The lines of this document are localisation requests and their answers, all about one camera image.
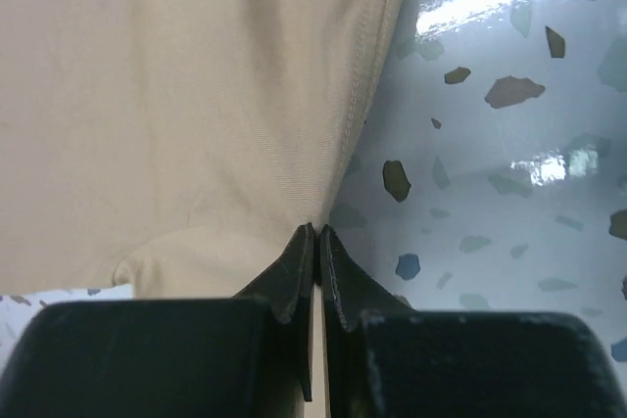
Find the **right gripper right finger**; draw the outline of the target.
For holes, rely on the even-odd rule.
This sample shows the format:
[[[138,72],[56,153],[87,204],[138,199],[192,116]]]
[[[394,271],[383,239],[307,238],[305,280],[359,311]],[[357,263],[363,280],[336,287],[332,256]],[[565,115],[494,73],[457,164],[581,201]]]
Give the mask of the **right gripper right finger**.
[[[318,239],[333,417],[616,417],[597,336],[557,312],[422,311]]]

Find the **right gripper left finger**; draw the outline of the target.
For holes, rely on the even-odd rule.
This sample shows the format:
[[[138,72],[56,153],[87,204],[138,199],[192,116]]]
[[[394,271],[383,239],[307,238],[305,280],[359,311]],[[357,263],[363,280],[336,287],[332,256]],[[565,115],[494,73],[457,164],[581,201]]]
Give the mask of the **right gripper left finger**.
[[[63,302],[27,325],[5,417],[299,417],[312,398],[314,230],[224,299]]]

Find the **beige t shirt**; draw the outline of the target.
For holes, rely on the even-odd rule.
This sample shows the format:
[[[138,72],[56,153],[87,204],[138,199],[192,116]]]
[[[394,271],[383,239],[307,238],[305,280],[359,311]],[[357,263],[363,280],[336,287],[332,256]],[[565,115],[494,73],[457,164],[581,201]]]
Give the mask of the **beige t shirt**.
[[[403,0],[1,0],[1,291],[224,299],[318,239]]]

